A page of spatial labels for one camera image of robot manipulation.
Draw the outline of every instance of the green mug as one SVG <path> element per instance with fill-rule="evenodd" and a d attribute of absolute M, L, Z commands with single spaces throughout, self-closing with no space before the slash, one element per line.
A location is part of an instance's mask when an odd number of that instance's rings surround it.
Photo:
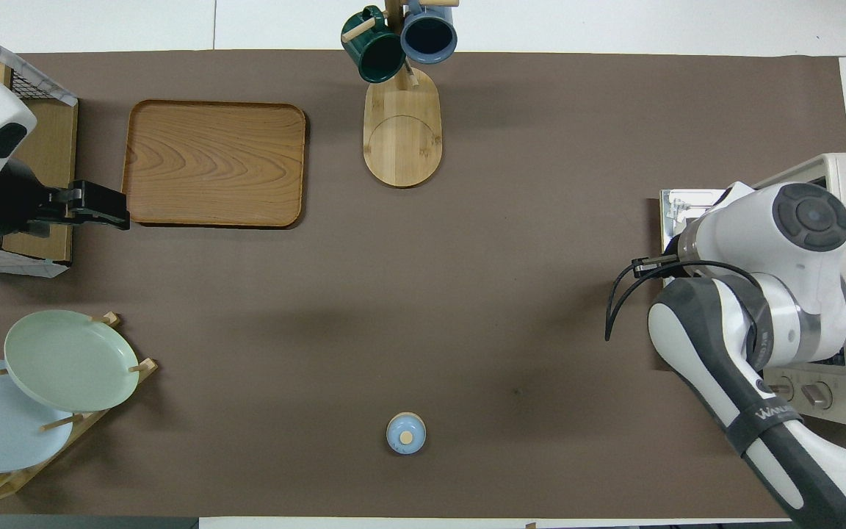
<path fill-rule="evenodd" d="M 383 83 L 400 71 L 406 56 L 400 46 L 400 36 L 387 27 L 383 13 L 376 6 L 367 6 L 345 21 L 341 33 L 355 29 L 374 19 L 374 26 L 352 40 L 342 43 L 358 67 L 361 78 L 369 83 Z"/>

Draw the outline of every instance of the rectangular wooden tray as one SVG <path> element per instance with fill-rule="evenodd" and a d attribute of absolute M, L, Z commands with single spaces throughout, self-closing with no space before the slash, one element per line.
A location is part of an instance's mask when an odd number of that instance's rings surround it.
<path fill-rule="evenodd" d="M 147 100 L 122 191 L 140 224 L 282 228 L 302 210 L 306 117 L 292 104 Z"/>

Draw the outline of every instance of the brown tablecloth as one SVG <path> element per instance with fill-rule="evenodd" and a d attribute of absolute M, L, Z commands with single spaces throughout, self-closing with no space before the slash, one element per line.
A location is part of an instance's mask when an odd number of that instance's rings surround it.
<path fill-rule="evenodd" d="M 120 185 L 138 101 L 282 101 L 306 200 L 291 230 L 77 228 L 68 272 L 0 275 L 0 358 L 25 314 L 114 309 L 162 366 L 0 513 L 782 516 L 656 361 L 654 288 L 608 344 L 604 302 L 659 250 L 662 188 L 846 151 L 833 58 L 457 54 L 414 190 L 365 168 L 343 51 L 28 58 L 82 100 L 78 178 Z M 399 411 L 416 456 L 383 441 Z"/>

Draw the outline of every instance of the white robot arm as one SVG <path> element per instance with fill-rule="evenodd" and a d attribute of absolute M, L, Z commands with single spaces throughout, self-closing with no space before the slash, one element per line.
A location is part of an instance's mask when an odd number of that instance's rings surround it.
<path fill-rule="evenodd" d="M 0 83 L 0 236 L 17 231 L 47 235 L 50 224 L 98 222 L 129 228 L 126 197 L 90 181 L 44 187 L 27 165 L 12 158 L 37 124 L 35 115 Z"/>
<path fill-rule="evenodd" d="M 756 374 L 816 361 L 846 339 L 839 260 L 846 210 L 812 184 L 742 184 L 672 241 L 689 267 L 648 312 L 658 353 L 691 387 L 736 452 L 799 526 L 846 528 L 846 449 L 813 434 Z M 660 269 L 652 275 L 661 275 Z"/>

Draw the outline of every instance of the small blue jar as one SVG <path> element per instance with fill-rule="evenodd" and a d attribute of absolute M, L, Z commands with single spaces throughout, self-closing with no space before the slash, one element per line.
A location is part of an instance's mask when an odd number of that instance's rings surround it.
<path fill-rule="evenodd" d="M 408 456 L 416 454 L 426 442 L 426 425 L 416 413 L 397 413 L 387 424 L 387 444 L 397 452 Z"/>

